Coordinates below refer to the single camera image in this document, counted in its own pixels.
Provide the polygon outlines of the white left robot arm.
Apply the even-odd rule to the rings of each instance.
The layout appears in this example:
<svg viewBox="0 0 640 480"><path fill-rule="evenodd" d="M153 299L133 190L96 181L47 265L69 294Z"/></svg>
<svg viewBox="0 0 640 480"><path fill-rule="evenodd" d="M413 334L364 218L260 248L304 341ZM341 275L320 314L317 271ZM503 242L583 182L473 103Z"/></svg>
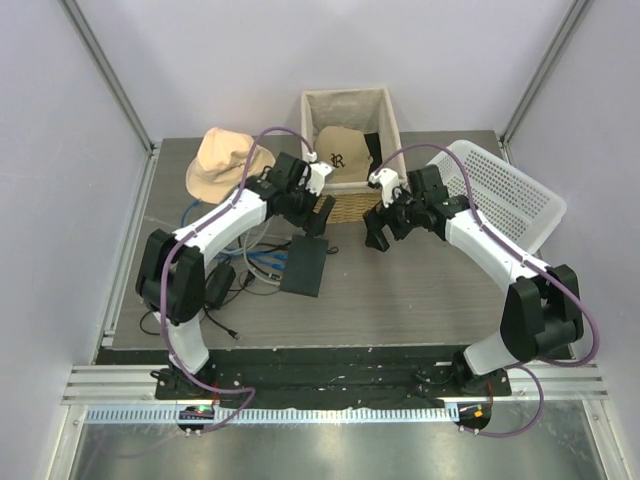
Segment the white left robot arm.
<svg viewBox="0 0 640 480"><path fill-rule="evenodd" d="M331 207L314 208L332 174L333 168L313 154L299 159L281 153L274 165L246 174L208 214L148 237L135 291L160 322L170 362L182 370L178 386L190 398L205 397L213 385L212 373L204 368L210 356L200 327L206 268L233 240L273 216L311 237L323 234Z"/></svg>

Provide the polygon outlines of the dark grey network switch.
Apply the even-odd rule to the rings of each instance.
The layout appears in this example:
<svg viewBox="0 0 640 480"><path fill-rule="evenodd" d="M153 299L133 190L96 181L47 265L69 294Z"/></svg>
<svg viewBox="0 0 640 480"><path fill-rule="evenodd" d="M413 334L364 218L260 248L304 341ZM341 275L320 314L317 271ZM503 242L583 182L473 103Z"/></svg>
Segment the dark grey network switch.
<svg viewBox="0 0 640 480"><path fill-rule="evenodd" d="M319 296L329 242L302 235L292 237L279 289L282 292Z"/></svg>

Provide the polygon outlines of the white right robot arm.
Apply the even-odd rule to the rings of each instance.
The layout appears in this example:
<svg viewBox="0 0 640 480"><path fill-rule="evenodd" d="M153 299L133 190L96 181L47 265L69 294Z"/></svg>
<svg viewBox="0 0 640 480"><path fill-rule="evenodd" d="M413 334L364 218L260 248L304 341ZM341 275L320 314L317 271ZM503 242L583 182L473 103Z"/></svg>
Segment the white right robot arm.
<svg viewBox="0 0 640 480"><path fill-rule="evenodd" d="M575 272L566 265L550 267L489 232L473 202L449 193L436 166L410 172L408 187L388 168L372 173L369 184L380 189L381 199L363 215L367 247L385 252L386 230L402 240L423 228L466 254L505 296L498 330L454 354L451 380L457 391L475 394L498 371L541 360L583 337Z"/></svg>

